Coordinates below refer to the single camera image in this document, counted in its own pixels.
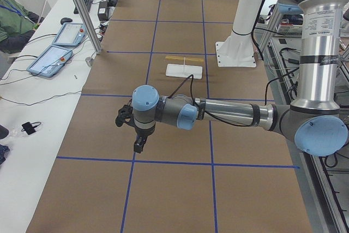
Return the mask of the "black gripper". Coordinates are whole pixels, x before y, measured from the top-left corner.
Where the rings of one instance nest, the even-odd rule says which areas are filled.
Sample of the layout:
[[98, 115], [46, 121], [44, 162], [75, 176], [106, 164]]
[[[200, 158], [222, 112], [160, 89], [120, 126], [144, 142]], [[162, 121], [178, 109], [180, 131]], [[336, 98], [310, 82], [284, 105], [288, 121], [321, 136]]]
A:
[[155, 131], [155, 123], [146, 125], [135, 124], [135, 131], [137, 138], [134, 142], [134, 152], [142, 153], [147, 142], [147, 137], [152, 135]]

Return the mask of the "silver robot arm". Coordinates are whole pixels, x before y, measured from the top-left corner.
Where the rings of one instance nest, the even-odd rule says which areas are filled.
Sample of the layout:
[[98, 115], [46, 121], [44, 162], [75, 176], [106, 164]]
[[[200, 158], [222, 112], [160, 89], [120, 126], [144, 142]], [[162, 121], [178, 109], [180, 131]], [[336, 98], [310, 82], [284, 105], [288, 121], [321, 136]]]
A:
[[299, 150], [325, 157], [340, 150], [348, 129], [334, 101], [340, 62], [342, 10], [348, 0], [279, 0], [279, 9], [304, 15], [296, 98], [288, 105], [241, 104], [172, 94], [160, 96], [149, 85], [138, 87], [131, 100], [129, 124], [141, 153], [158, 122], [189, 130], [197, 120], [217, 120], [236, 127], [261, 127], [292, 141]]

